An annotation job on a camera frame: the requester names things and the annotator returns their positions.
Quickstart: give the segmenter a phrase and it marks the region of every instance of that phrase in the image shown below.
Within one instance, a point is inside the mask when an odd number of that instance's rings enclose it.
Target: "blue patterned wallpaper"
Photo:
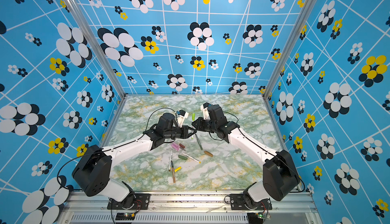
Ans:
[[[53,223],[120,98],[66,3],[0,3],[0,223]]]
[[[129,94],[261,93],[305,0],[76,0]]]
[[[390,223],[390,0],[318,0],[272,95],[324,223]]]

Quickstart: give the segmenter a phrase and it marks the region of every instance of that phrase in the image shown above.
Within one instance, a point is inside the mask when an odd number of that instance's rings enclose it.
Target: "yellow dot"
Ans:
[[[369,65],[364,65],[362,67],[362,73],[367,74],[371,70],[371,67]]]
[[[375,78],[376,75],[377,75],[377,72],[375,70],[371,70],[367,73],[367,77],[370,79]]]
[[[367,58],[366,63],[367,63],[368,65],[373,65],[374,62],[375,62],[375,57],[374,57],[374,56],[370,56],[369,58]]]
[[[209,4],[210,0],[203,0],[204,4]]]
[[[385,61],[386,61],[386,56],[384,56],[384,55],[381,55],[381,56],[378,56],[377,58],[376,58],[376,64],[384,64],[385,63]]]
[[[54,71],[55,70],[55,65],[54,64],[50,64],[49,68]]]
[[[376,68],[376,72],[377,72],[378,74],[384,74],[386,71],[387,71],[387,66],[384,65],[384,64],[381,64],[381,65],[379,65],[379,66]]]

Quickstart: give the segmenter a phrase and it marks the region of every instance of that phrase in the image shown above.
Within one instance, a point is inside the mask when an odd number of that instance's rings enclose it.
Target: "green and white marble surface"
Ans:
[[[159,108],[185,110],[190,115],[184,125],[191,125],[192,113],[195,113],[195,118],[203,116],[200,106],[205,102],[219,104],[224,111],[239,118],[238,124],[247,133],[269,147],[281,150],[261,95],[128,96],[109,145],[139,136],[145,130],[151,113]],[[172,111],[164,109],[155,112],[148,127],[157,123],[159,117],[166,112]],[[225,116],[229,121],[236,121],[229,114]],[[112,177],[126,182],[135,191],[245,189],[262,180],[262,167],[240,149],[225,141],[213,140],[206,132],[198,132],[197,136],[203,150],[212,153],[213,157],[200,149],[195,137],[177,139],[176,143],[183,144],[186,147],[185,153],[201,161],[200,164],[191,159],[178,158],[182,150],[176,151],[167,143],[115,166]],[[174,167],[182,167],[175,173],[176,183],[173,183],[172,173],[168,171],[171,149]]]

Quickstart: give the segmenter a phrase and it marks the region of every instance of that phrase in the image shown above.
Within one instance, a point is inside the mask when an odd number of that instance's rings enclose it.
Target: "side wall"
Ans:
[[[0,3],[0,223],[52,223],[119,99],[62,0]]]
[[[324,223],[389,223],[390,0],[318,0],[268,98]]]

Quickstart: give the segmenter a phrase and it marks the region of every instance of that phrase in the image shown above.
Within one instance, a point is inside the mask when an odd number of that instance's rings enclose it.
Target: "robotic arm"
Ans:
[[[259,206],[260,201],[269,197],[280,201],[299,183],[291,155],[278,152],[248,135],[233,121],[227,121],[219,105],[204,103],[199,117],[192,125],[197,131],[216,133],[220,139],[240,148],[255,162],[263,166],[263,180],[252,184],[244,191],[244,201],[248,208]]]
[[[159,147],[165,139],[191,137],[196,130],[183,125],[187,117],[188,113],[183,110],[178,111],[178,121],[173,114],[164,113],[157,124],[135,139],[103,148],[90,146],[73,170],[72,177],[87,196],[104,195],[117,201],[123,209],[129,209],[134,203],[134,191],[125,182],[110,178],[110,171],[136,154]]]

